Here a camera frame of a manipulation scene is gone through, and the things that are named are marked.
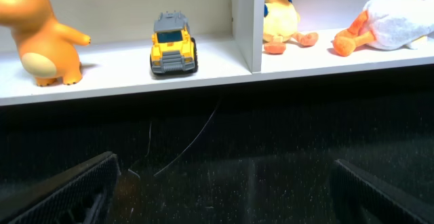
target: ridged black pad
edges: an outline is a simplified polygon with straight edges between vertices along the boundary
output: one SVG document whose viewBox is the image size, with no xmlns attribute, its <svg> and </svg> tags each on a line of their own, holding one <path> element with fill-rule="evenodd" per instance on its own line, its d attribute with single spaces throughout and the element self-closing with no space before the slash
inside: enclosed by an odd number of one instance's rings
<svg viewBox="0 0 434 224">
<path fill-rule="evenodd" d="M 367 223 L 363 208 L 384 224 L 434 223 L 434 208 L 344 160 L 334 162 L 330 190 L 340 224 Z"/>
<path fill-rule="evenodd" d="M 0 223 L 103 223 L 119 174 L 103 153 L 0 202 Z"/>
</svg>

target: white plush toy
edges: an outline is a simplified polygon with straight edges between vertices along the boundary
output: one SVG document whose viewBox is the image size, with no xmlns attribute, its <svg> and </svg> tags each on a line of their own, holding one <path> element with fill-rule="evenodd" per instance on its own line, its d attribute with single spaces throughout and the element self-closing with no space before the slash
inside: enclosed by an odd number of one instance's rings
<svg viewBox="0 0 434 224">
<path fill-rule="evenodd" d="M 417 49 L 428 43 L 433 31 L 434 0 L 371 0 L 333 45 L 341 56 L 365 44 L 380 50 Z"/>
</svg>

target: figurine's yellow belly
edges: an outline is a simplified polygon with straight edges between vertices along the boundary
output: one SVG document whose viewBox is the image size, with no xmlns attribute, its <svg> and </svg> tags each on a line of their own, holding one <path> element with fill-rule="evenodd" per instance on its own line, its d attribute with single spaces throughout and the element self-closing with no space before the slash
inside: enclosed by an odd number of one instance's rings
<svg viewBox="0 0 434 224">
<path fill-rule="evenodd" d="M 56 65 L 47 57 L 36 53 L 26 53 L 21 57 L 24 69 L 34 77 L 52 78 L 56 76 Z"/>
<path fill-rule="evenodd" d="M 268 3 L 269 14 L 264 18 L 264 34 L 289 39 L 298 26 L 298 14 L 293 5 Z"/>
</svg>

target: truck windshield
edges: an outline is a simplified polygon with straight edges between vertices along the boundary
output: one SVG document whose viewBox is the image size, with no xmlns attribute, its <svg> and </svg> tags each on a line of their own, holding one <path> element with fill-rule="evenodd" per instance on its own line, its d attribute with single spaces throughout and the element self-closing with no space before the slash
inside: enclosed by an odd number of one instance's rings
<svg viewBox="0 0 434 224">
<path fill-rule="evenodd" d="M 157 33 L 159 43 L 182 41 L 181 31 L 170 31 L 166 33 Z"/>
</svg>

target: dark background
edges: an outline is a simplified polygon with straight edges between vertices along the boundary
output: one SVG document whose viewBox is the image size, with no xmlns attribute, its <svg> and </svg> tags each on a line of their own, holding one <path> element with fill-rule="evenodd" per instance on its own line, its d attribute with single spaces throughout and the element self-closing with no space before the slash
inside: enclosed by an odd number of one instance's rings
<svg viewBox="0 0 434 224">
<path fill-rule="evenodd" d="M 433 104 L 429 65 L 0 107 L 0 200 L 112 151 L 109 223 L 335 223 L 337 159 L 433 205 Z"/>
</svg>

